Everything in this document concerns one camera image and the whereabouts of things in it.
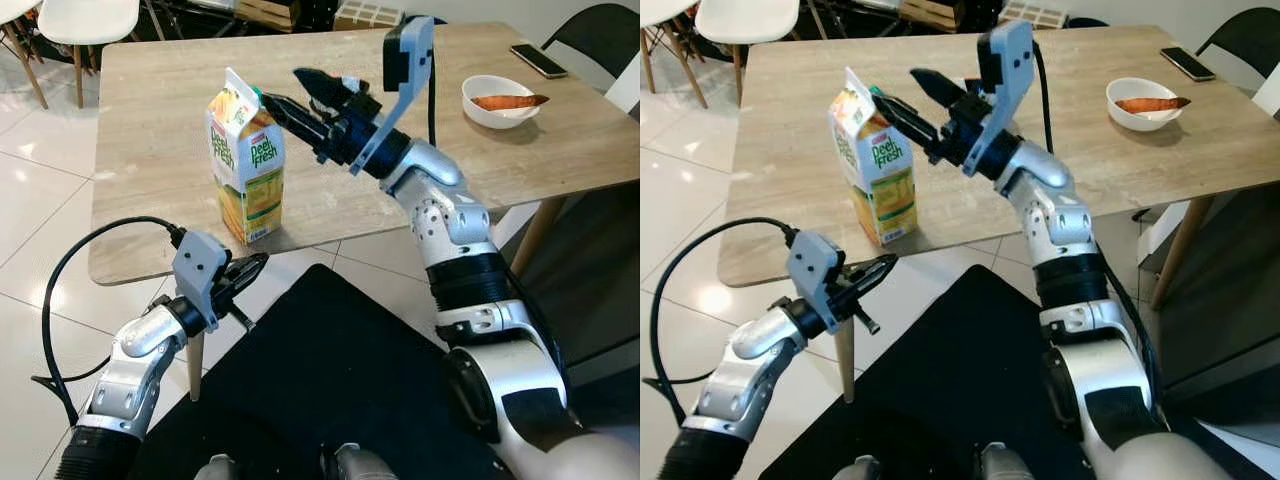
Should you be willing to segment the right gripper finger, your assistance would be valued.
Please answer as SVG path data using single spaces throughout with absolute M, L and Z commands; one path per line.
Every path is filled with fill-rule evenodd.
M 294 68 L 293 76 L 316 113 L 338 113 L 352 96 L 369 91 L 369 82 L 355 76 L 330 76 L 316 68 Z
M 902 100 L 887 93 L 873 93 L 873 102 L 877 111 L 915 145 L 925 151 L 936 151 L 940 146 L 937 128 Z
M 943 108 L 956 108 L 972 100 L 970 93 L 938 70 L 913 68 L 910 76 L 925 95 Z
M 314 151 L 332 151 L 330 127 L 300 102 L 279 93 L 262 93 L 262 106 L 278 125 Z

